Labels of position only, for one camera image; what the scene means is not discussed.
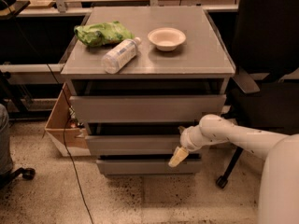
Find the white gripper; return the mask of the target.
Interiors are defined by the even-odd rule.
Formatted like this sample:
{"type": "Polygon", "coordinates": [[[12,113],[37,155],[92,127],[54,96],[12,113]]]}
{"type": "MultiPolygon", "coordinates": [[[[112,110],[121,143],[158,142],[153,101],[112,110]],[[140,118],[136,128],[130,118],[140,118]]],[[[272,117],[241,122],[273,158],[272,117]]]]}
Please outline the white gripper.
{"type": "Polygon", "coordinates": [[[189,152],[199,150],[206,144],[206,138],[203,136],[199,126],[190,126],[188,128],[178,126],[178,130],[181,147],[176,147],[168,163],[172,168],[182,163],[188,157],[189,152]]]}

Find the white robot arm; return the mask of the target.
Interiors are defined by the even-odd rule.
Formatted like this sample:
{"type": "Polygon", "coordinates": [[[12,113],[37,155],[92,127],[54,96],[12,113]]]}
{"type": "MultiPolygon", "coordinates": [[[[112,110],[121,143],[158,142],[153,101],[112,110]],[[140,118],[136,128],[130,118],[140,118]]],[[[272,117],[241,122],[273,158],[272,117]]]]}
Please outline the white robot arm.
{"type": "Polygon", "coordinates": [[[223,142],[264,160],[258,224],[299,224],[299,135],[242,127],[209,114],[198,125],[182,130],[168,165],[176,167],[190,153],[223,142]]]}

